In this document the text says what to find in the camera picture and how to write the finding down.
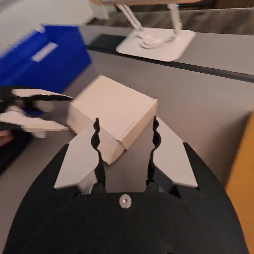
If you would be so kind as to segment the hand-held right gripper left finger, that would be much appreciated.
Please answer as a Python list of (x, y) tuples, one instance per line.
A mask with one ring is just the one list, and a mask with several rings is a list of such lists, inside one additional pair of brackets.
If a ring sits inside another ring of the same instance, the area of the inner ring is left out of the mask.
[(105, 188), (106, 176), (98, 150), (99, 132), (99, 119), (95, 118), (69, 142), (54, 189), (77, 187), (82, 194), (87, 194), (96, 183)]

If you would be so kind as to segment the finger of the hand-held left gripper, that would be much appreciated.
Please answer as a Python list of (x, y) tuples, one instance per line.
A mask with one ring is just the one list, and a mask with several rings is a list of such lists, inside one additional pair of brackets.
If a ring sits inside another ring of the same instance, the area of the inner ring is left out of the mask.
[(35, 137), (44, 138), (47, 132), (65, 131), (69, 128), (52, 120), (28, 117), (23, 112), (8, 111), (0, 116), (1, 123), (15, 124), (25, 132), (31, 132)]
[(73, 97), (36, 88), (13, 88), (15, 103), (22, 101), (25, 111), (53, 111), (55, 101), (72, 101)]

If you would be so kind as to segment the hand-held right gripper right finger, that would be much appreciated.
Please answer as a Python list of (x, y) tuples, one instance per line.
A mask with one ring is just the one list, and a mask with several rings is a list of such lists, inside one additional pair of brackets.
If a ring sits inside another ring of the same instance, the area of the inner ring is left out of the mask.
[(155, 182), (159, 190), (170, 193), (174, 186), (198, 187), (184, 142), (159, 117), (153, 120), (154, 148), (150, 153), (147, 185)]

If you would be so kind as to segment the white cardboard mailer box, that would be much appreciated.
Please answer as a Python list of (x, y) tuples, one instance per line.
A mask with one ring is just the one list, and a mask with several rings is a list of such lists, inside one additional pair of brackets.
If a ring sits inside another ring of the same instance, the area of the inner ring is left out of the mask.
[(100, 75), (69, 104), (67, 125), (78, 134), (98, 118), (98, 150), (111, 165), (153, 120), (157, 107), (157, 99)]

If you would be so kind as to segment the yellow plastic bin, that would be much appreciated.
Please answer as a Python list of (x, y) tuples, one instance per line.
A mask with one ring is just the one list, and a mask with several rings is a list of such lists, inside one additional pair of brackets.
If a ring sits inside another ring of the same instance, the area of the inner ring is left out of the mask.
[(254, 112), (247, 121), (229, 178), (229, 196), (241, 224), (249, 253), (254, 253)]

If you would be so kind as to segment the person's left hand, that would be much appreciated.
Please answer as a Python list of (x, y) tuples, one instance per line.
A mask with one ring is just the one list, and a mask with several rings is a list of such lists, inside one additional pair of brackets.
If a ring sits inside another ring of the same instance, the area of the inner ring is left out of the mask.
[(10, 130), (0, 131), (0, 147), (5, 146), (13, 140), (13, 135)]

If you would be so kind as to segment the blue plastic bin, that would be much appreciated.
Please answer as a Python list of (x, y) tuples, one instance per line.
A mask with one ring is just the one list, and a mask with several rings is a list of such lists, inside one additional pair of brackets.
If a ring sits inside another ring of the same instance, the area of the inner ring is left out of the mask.
[[(1, 55), (1, 86), (26, 86), (62, 94), (91, 63), (79, 27), (43, 28), (44, 32), (33, 32)], [(25, 111), (14, 105), (8, 106), (5, 112), (8, 111), (23, 112), (31, 118), (48, 112)], [(1, 131), (14, 129), (22, 130), (18, 125), (1, 123)]]

